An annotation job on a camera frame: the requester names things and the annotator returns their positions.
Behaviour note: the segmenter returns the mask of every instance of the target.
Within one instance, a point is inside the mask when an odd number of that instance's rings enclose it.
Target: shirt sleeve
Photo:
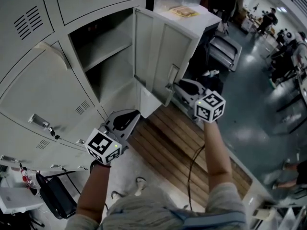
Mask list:
[[[99,224],[93,219],[83,216],[74,215],[69,218],[65,230],[96,230]]]
[[[223,211],[245,213],[244,205],[233,183],[219,184],[209,194],[206,213],[221,213]]]

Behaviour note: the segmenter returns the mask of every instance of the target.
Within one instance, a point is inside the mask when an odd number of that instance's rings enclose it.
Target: person's right arm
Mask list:
[[[232,169],[227,148],[216,122],[204,122],[205,153],[209,176],[209,190],[221,183],[232,182]]]

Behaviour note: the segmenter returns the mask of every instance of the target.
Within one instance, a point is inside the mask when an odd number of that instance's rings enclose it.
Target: gray floor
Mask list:
[[[279,113],[276,110],[289,102],[298,92],[293,91],[291,82],[281,84],[276,90],[269,84],[265,58],[272,50],[263,37],[245,34],[234,25],[229,27],[229,36],[243,47],[235,73],[223,71],[223,97],[226,99],[224,116],[219,127],[225,142],[246,167],[268,189],[279,178],[287,181],[295,178],[295,172],[282,172],[284,159],[296,162],[297,149],[300,161],[307,158],[305,133],[307,123],[288,135],[300,120],[281,123],[288,114],[301,113],[306,117],[304,103],[299,101]],[[292,191],[277,189],[271,191],[274,198],[283,199]]]

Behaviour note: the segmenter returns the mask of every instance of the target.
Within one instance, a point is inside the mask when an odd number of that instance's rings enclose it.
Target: person in black shirt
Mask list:
[[[266,13],[263,17],[263,21],[261,23],[261,25],[258,27],[257,32],[259,32],[260,34],[264,34],[265,29],[273,24],[277,24],[277,18],[275,16],[276,13],[276,9],[275,8],[271,8],[271,13]]]

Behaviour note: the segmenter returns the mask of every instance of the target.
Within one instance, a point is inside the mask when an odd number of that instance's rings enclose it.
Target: foot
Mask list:
[[[123,198],[124,197],[124,195],[122,195],[122,194],[120,194],[120,193],[118,193],[118,192],[116,192],[116,191],[113,191],[112,193],[111,193],[111,198],[113,199],[113,202],[115,203],[116,201],[118,201],[119,199],[121,199],[121,198]]]
[[[138,190],[135,192],[134,195],[140,196],[142,194],[142,191],[147,187],[147,182],[142,177],[137,177],[135,179],[136,185],[138,187]]]
[[[283,162],[283,171],[286,169],[287,165],[290,164],[290,159],[286,159],[284,162]]]
[[[277,182],[274,182],[273,186],[272,186],[272,189],[275,190],[276,188],[278,188],[278,183]]]
[[[276,89],[276,84],[272,81],[272,79],[270,79],[269,81],[270,81],[271,86],[272,86],[274,89]]]

